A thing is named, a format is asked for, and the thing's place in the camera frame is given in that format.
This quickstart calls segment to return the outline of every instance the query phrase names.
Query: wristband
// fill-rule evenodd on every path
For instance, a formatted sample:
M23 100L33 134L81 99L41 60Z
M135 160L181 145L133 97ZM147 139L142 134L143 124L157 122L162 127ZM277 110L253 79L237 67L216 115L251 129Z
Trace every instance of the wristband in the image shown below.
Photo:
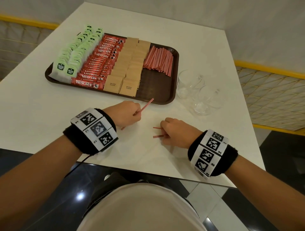
M114 122L101 109L88 108L70 122L63 133L85 154L103 152L118 140Z
M227 171L237 156L238 152L228 144L228 138L212 130L203 132L188 150L191 164L206 179Z

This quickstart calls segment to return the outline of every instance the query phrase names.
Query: yellow metal bar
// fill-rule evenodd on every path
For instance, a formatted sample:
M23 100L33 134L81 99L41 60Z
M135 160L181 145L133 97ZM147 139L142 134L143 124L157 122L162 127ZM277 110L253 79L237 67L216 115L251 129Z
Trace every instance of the yellow metal bar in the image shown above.
M253 127L257 127L257 128L263 128L263 129L269 129L269 130L277 131L277 132L285 132L285 133L289 133L289 134L305 136L305 128L297 130L297 131L290 131L290 130L286 130L286 129L268 127L268 126L259 125L259 124L252 124L252 125L253 125Z
M278 69L278 68L274 68L274 67L267 67L267 66L263 66L260 64L249 63L249 62L240 61L240 60L235 60L234 63L235 63L235 66L241 66L241 67L255 69L255 70L259 70L259 71L271 72L271 73L278 74L278 75L286 75L286 76L296 77L299 79L305 79L305 73L298 73L298 72L294 72L294 71L282 70L282 69Z
M59 24L55 24L55 23L39 22L39 21L35 21L35 20L22 19L22 18L2 15L2 14L0 14L0 20L10 22L10 23L19 23L19 24L23 24L23 25L27 25L27 26L32 26L32 27L46 28L46 29L50 29L50 30L55 30L59 26Z

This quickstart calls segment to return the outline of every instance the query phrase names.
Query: shirt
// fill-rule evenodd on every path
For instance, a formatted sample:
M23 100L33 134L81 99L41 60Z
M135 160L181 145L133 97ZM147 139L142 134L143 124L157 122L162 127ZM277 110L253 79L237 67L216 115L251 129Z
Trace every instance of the shirt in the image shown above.
M102 199L77 231L206 231L192 206L175 192L149 183L128 184Z

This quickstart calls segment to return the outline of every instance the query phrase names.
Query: white shoe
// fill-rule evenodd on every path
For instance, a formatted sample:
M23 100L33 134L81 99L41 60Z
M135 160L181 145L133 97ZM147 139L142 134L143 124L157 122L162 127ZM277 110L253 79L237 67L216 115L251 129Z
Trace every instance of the white shoe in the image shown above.
M109 178L110 174L108 174L107 176L105 176L104 180L107 180Z

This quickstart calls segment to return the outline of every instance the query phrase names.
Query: white table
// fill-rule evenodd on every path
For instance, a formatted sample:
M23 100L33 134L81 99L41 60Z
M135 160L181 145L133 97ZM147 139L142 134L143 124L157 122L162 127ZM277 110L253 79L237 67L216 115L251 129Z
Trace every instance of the white table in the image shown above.
M194 69L211 75L228 96L223 108L202 119L193 117L177 99L167 105L150 104L140 122L124 131L118 129L119 141L108 151L88 158L87 163L235 187L224 174L206 181L191 167L187 150L162 146L159 139L152 138L160 132L153 126L174 117L202 131L211 128L225 135L240 155L264 169L223 30L91 3L82 4L0 83L0 148L36 153L61 136L70 119L84 109L106 108L128 100L45 79L44 72L61 47L87 23L103 27L107 33L175 48L180 55L179 71Z

